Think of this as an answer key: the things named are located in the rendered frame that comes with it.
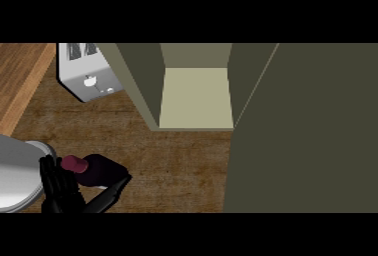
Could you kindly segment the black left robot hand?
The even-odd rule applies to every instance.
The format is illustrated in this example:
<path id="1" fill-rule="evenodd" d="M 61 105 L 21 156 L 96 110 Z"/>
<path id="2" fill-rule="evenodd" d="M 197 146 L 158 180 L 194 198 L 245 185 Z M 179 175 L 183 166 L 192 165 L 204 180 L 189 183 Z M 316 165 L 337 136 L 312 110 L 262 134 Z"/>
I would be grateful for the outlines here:
<path id="1" fill-rule="evenodd" d="M 79 186 L 83 186 L 74 173 L 61 167 L 62 158 L 51 155 L 40 158 L 40 177 L 46 199 L 43 213 L 105 213 L 117 203 L 132 175 L 119 181 L 90 200 L 86 201 Z"/>

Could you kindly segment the dark olive cabinet door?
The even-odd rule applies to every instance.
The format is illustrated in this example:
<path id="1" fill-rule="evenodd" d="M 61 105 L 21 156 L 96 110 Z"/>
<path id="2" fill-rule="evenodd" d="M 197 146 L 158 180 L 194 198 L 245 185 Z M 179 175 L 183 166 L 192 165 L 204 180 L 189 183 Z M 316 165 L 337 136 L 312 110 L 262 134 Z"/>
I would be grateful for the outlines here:
<path id="1" fill-rule="evenodd" d="M 278 47 L 231 140 L 228 212 L 378 212 L 378 44 Z"/>

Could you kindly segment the silver toaster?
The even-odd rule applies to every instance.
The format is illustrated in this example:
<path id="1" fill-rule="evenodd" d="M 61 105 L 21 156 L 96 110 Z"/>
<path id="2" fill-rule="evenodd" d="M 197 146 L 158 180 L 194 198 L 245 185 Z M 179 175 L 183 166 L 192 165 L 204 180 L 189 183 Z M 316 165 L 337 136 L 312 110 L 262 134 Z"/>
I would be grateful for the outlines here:
<path id="1" fill-rule="evenodd" d="M 123 90 L 95 43 L 56 44 L 56 79 L 80 102 L 89 102 Z"/>

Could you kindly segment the dark wine bottle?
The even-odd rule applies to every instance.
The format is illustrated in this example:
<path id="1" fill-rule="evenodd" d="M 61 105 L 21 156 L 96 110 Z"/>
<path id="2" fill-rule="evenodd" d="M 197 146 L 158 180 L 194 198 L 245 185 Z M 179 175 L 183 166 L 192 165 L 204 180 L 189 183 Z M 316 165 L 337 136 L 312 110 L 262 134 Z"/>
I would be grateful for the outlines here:
<path id="1" fill-rule="evenodd" d="M 61 167 L 74 173 L 77 182 L 86 187 L 111 187 L 130 176 L 127 168 L 101 154 L 85 158 L 68 155 Z"/>

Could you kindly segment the olive green cabinet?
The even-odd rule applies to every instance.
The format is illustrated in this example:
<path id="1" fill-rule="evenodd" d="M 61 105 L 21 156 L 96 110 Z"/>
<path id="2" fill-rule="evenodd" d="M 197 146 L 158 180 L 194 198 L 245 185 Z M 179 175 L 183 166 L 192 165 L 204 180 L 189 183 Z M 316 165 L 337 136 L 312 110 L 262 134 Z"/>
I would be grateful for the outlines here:
<path id="1" fill-rule="evenodd" d="M 278 47 L 276 43 L 99 45 L 154 131 L 232 131 Z"/>

